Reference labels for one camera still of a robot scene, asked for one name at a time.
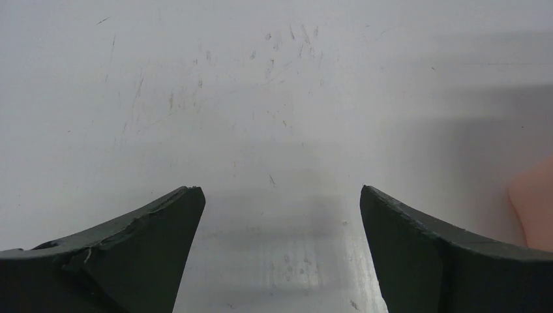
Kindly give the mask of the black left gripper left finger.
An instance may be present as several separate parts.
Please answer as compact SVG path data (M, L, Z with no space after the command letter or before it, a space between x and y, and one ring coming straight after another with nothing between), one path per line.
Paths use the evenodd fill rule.
M179 187L30 250L1 252L2 312L171 312L205 208Z

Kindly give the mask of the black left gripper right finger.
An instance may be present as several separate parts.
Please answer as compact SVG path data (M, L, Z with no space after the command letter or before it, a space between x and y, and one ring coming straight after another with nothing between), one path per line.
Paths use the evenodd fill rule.
M372 186L360 211L388 311L552 311L551 253L477 235Z

